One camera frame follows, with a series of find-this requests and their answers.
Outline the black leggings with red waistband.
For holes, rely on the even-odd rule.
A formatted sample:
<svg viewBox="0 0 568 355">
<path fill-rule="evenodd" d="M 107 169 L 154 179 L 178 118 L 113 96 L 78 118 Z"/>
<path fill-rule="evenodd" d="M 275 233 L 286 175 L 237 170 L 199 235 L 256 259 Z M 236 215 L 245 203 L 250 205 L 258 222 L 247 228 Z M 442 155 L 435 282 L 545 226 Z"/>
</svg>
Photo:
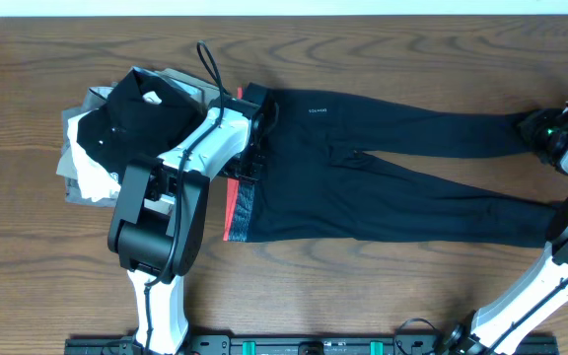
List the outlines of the black leggings with red waistband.
<svg viewBox="0 0 568 355">
<path fill-rule="evenodd" d="M 522 154 L 517 113 L 448 113 L 325 91 L 275 89 L 279 115 L 256 182 L 231 183 L 229 242 L 352 238 L 540 248 L 554 206 L 421 174 L 380 152 Z"/>
</svg>

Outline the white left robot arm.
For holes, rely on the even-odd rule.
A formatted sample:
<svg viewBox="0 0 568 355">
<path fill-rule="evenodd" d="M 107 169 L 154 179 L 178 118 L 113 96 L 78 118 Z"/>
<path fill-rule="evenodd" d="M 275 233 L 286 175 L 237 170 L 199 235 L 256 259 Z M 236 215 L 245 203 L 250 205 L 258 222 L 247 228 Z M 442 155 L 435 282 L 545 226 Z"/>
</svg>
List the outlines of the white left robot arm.
<svg viewBox="0 0 568 355">
<path fill-rule="evenodd" d="M 121 354 L 177 354 L 187 339 L 184 277 L 201 247 L 209 187 L 217 177 L 255 182 L 260 144 L 277 124 L 271 90 L 248 84 L 214 101 L 205 120 L 157 158 L 126 168 L 107 236 L 134 287 L 139 326 L 110 342 Z"/>
</svg>

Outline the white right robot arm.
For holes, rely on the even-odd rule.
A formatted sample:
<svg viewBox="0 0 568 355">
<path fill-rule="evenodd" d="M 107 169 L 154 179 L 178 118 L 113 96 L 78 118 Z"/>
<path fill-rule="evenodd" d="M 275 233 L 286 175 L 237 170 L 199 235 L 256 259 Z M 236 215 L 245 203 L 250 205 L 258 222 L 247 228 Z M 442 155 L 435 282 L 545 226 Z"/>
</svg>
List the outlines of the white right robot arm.
<svg viewBox="0 0 568 355">
<path fill-rule="evenodd" d="M 555 117 L 518 125 L 541 160 L 568 176 L 568 102 Z M 568 302 L 568 197 L 546 231 L 539 259 L 502 296 L 438 340 L 436 354 L 513 354 L 526 336 Z"/>
</svg>

